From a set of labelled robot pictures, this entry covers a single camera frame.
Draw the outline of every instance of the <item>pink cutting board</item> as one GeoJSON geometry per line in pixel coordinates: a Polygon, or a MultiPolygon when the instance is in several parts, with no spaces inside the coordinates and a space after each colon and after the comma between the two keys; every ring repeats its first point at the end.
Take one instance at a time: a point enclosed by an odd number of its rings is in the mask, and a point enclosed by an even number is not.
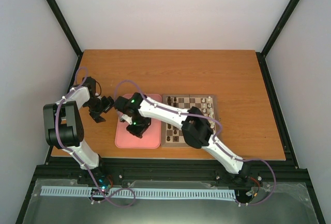
{"type": "MultiPolygon", "coordinates": [[[[129,99],[133,94],[126,94],[123,97],[129,99]]],[[[157,94],[147,94],[153,100],[162,102],[162,97],[157,94]]],[[[161,144],[161,121],[152,119],[151,125],[143,133],[143,137],[139,139],[138,137],[130,134],[126,127],[127,122],[120,122],[117,120],[117,129],[115,136],[115,145],[118,148],[158,148],[161,144]]]]}

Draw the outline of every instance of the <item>black metal frame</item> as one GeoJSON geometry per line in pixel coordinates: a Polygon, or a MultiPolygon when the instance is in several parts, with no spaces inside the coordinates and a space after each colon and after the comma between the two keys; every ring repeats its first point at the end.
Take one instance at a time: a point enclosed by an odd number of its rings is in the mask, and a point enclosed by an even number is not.
{"type": "MultiPolygon", "coordinates": [[[[78,61],[75,66],[69,85],[73,85],[74,75],[80,65],[83,52],[79,48],[70,28],[65,21],[55,0],[47,0],[59,24],[64,30],[72,48],[75,50],[78,61]]],[[[269,96],[270,105],[273,110],[275,121],[277,124],[280,139],[284,148],[286,161],[270,161],[272,169],[275,172],[278,182],[303,182],[307,185],[307,189],[314,206],[319,223],[325,223],[318,200],[313,189],[308,171],[298,168],[298,163],[294,154],[293,146],[289,137],[287,127],[281,112],[281,108],[277,99],[277,95],[269,74],[266,63],[266,56],[277,37],[285,26],[287,20],[291,16],[293,10],[299,0],[290,0],[284,10],[280,20],[278,21],[274,31],[269,37],[263,51],[257,52],[257,59],[260,65],[261,73],[265,83],[265,87],[269,96]]],[[[19,213],[17,223],[22,223],[25,212],[31,198],[35,181],[38,178],[75,178],[80,183],[93,185],[89,176],[80,169],[79,165],[72,158],[51,157],[52,148],[49,149],[44,165],[36,167],[31,184],[29,186],[26,198],[23,202],[19,213]]],[[[103,159],[106,168],[112,174],[115,184],[126,186],[127,183],[132,183],[136,180],[161,180],[161,181],[200,181],[208,182],[216,186],[228,186],[235,190],[243,189],[228,182],[224,182],[226,176],[224,167],[214,160],[163,160],[163,159],[103,159]]],[[[268,168],[254,161],[251,163],[251,171],[253,176],[261,176],[264,181],[272,181],[272,175],[268,168]]]]}

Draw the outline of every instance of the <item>chess set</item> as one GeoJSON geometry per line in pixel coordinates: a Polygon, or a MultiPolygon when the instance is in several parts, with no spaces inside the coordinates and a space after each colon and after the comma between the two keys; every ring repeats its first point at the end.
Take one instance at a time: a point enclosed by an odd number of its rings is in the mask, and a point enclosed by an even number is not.
{"type": "MultiPolygon", "coordinates": [[[[162,103],[182,109],[197,107],[205,116],[219,120],[217,109],[217,97],[215,95],[163,95],[162,103]]],[[[210,127],[216,133],[218,126],[210,122],[210,127]]],[[[188,147],[184,136],[178,128],[161,123],[161,146],[162,147],[188,147]]]]}

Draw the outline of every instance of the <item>wooden tabletop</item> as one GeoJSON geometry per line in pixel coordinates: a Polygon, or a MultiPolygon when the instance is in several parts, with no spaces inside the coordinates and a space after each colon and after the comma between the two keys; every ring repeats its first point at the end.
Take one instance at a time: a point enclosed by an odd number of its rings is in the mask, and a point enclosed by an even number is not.
{"type": "MultiPolygon", "coordinates": [[[[81,66],[102,86],[102,95],[114,95],[125,79],[151,94],[217,95],[223,142],[244,158],[285,160],[275,119],[254,51],[243,50],[85,50],[81,66]]],[[[119,95],[133,93],[122,84],[119,95]]],[[[85,140],[101,157],[211,159],[191,147],[123,149],[115,146],[117,115],[110,110],[96,124],[88,109],[80,110],[85,140]]],[[[53,149],[52,156],[68,156],[53,149]]]]}

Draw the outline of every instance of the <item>gray wall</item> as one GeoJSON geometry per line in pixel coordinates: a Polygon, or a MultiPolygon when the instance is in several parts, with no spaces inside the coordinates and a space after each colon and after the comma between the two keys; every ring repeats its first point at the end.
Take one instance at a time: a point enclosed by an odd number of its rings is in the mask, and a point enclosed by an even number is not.
{"type": "Polygon", "coordinates": [[[331,223],[331,1],[301,0],[267,63],[299,165],[331,223]]]}
{"type": "Polygon", "coordinates": [[[261,51],[289,0],[57,0],[83,49],[261,51]]]}
{"type": "Polygon", "coordinates": [[[47,153],[42,107],[65,93],[77,57],[45,0],[0,0],[0,222],[14,223],[47,153]]]}

